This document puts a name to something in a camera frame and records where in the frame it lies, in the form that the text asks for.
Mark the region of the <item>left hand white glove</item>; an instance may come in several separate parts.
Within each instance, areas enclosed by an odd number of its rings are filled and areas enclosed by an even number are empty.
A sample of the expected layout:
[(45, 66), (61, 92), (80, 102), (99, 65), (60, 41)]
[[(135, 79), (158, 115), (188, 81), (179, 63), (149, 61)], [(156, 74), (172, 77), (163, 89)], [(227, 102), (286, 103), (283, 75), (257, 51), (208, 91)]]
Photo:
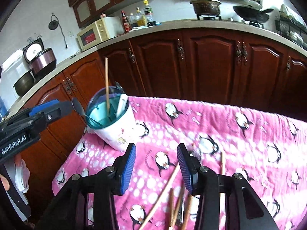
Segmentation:
[(1, 181), (5, 191), (9, 191), (13, 186), (19, 192), (26, 193), (29, 189), (30, 171), (22, 159), (21, 154), (17, 154), (13, 159), (4, 163), (7, 174), (1, 172)]

